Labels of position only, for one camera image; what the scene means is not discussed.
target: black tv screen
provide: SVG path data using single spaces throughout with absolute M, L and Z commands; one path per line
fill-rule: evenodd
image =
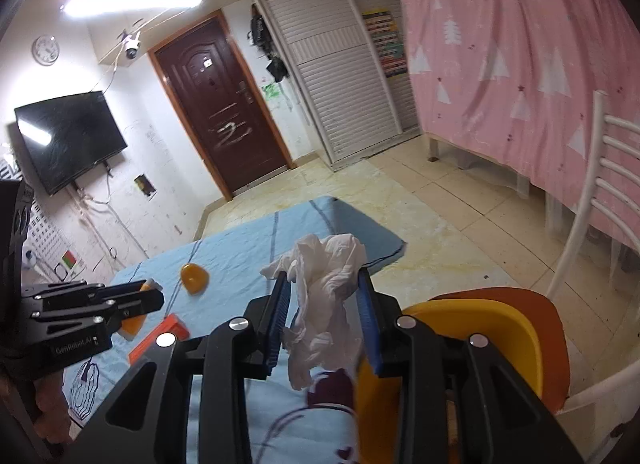
M 15 118 L 49 195 L 127 147 L 100 91 L 25 105 Z

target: marble floor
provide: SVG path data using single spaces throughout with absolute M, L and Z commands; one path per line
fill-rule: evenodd
M 402 307 L 439 294 L 513 285 L 544 292 L 563 249 L 545 231 L 545 197 L 512 189 L 499 168 L 460 170 L 451 152 L 427 161 L 416 137 L 333 173 L 320 159 L 286 171 L 214 210 L 204 236 L 321 195 L 360 209 L 403 238 L 406 254 L 373 277 L 377 290 Z M 586 246 L 554 303 L 570 355 L 571 393 L 640 357 L 638 274 L 609 286 L 608 253 Z M 640 404 L 640 383 L 597 404 L 559 416 L 583 455 L 628 420 Z

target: yellow bin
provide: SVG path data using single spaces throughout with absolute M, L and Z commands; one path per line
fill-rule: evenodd
M 443 336 L 467 339 L 476 332 L 484 334 L 542 397 L 540 342 L 531 322 L 517 309 L 500 301 L 459 299 L 425 301 L 403 312 Z M 378 379 L 363 360 L 355 398 L 363 464 L 392 464 L 399 397 L 399 378 Z

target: green drawing on wall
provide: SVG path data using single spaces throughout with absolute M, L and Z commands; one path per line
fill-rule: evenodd
M 262 92 L 264 92 L 264 98 L 267 101 L 272 101 L 277 99 L 280 96 L 280 88 L 277 83 L 270 83 L 269 85 L 264 85 L 262 87 Z

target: pegboard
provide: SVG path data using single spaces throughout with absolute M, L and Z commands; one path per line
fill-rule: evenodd
M 22 179 L 20 168 L 11 167 L 0 158 L 0 179 Z M 26 245 L 35 251 L 39 263 L 53 279 L 68 282 L 86 269 L 86 265 L 72 248 L 71 242 L 49 219 L 36 199 L 31 205 L 31 221 Z

